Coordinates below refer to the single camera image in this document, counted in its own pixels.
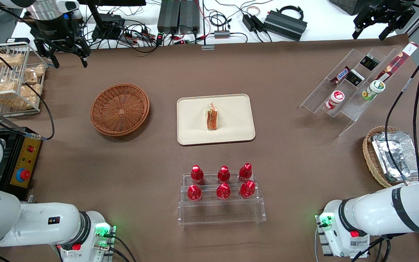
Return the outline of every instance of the candy bar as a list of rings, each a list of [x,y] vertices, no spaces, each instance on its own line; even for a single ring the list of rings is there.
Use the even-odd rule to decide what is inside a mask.
[[[334,83],[334,85],[339,84],[340,80],[347,76],[348,73],[350,73],[350,68],[346,66],[346,68],[341,73],[339,73],[335,78],[331,80],[331,83]]]

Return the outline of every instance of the clear acrylic rack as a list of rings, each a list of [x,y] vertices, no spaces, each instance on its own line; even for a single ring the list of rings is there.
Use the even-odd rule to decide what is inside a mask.
[[[393,49],[387,56],[379,53],[379,51],[375,49],[371,49],[368,52],[368,55],[373,56],[379,60],[380,63],[373,70],[369,70],[360,64],[366,55],[363,55],[356,49],[352,49],[303,101],[300,107],[307,108],[313,114],[316,114],[321,109],[332,118],[335,118],[339,113],[342,113],[350,119],[349,124],[347,124],[347,126],[339,134],[339,136],[342,135],[349,128],[351,128],[356,121],[358,121],[360,116],[373,101],[362,98],[362,92],[366,90],[370,83],[377,78],[379,73],[384,70],[391,60],[398,54],[399,51],[397,49]],[[331,83],[331,79],[335,78],[340,72],[342,72],[346,66],[363,76],[364,80],[359,83],[358,86],[353,85],[346,79],[343,79],[337,86]],[[329,99],[331,93],[336,90],[342,91],[345,95],[345,99],[334,109],[330,110],[326,108],[325,103]]]
[[[238,195],[242,185],[237,182],[238,171],[230,171],[230,173],[231,196],[228,199],[218,200],[216,197],[216,189],[219,186],[218,173],[211,172],[204,175],[205,185],[199,186],[203,198],[197,202],[188,199],[187,190],[192,184],[192,179],[190,173],[183,174],[178,206],[178,224],[180,226],[238,222],[256,222],[258,224],[266,221],[263,195],[256,183],[255,175],[252,175],[251,180],[256,184],[256,191],[248,199],[243,199]]]

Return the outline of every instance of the round wicker basket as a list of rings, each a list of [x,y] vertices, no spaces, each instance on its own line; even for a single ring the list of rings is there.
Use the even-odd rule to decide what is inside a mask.
[[[132,84],[117,84],[101,92],[93,102],[90,120],[106,136],[135,131],[148,116],[150,102],[145,92]]]
[[[400,130],[395,127],[388,126],[387,131],[397,132]],[[364,159],[366,160],[366,164],[368,165],[368,169],[370,170],[374,179],[376,179],[379,182],[379,184],[381,184],[381,186],[383,187],[391,187],[399,183],[390,183],[384,178],[384,173],[381,170],[381,165],[379,164],[378,157],[376,156],[373,145],[371,144],[371,136],[377,133],[382,133],[382,132],[384,132],[384,126],[377,126],[371,129],[371,131],[363,140],[363,155],[364,155]]]

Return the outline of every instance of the wire basket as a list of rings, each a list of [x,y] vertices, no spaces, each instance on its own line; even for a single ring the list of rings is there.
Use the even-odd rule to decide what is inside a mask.
[[[37,63],[27,64],[30,52],[39,58]],[[48,64],[38,55],[33,48],[25,42],[4,43],[0,44],[0,55],[5,55],[6,58],[19,57],[17,63],[11,66],[13,70],[0,63],[0,84],[7,84],[0,91],[0,115],[2,116],[20,116],[26,114],[34,114],[40,112],[40,98],[29,90],[27,86],[23,85],[22,79],[25,79],[25,70],[36,68],[42,65],[43,72],[41,76],[35,78],[32,87],[37,90],[38,94],[42,94],[43,81],[45,79],[45,71]]]
[[[388,126],[387,131],[399,132],[400,130],[398,128]],[[364,155],[364,159],[366,160],[368,169],[370,170],[374,179],[376,179],[379,182],[379,184],[381,184],[381,186],[383,187],[391,187],[391,186],[395,186],[396,184],[400,184],[401,182],[391,183],[387,181],[387,179],[384,177],[384,173],[381,169],[381,165],[379,164],[378,157],[376,156],[373,145],[371,143],[371,136],[378,133],[382,133],[382,132],[384,132],[384,126],[377,126],[370,130],[368,135],[363,140],[363,155]]]
[[[135,131],[148,116],[150,102],[145,92],[132,84],[117,84],[101,92],[93,102],[90,120],[106,136]]]

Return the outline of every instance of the beige tray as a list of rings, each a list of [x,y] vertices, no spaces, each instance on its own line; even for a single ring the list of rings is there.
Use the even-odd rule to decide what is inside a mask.
[[[218,108],[218,129],[206,128],[205,108]],[[212,144],[248,141],[255,138],[250,98],[246,94],[197,96],[177,101],[177,140],[179,144]]]

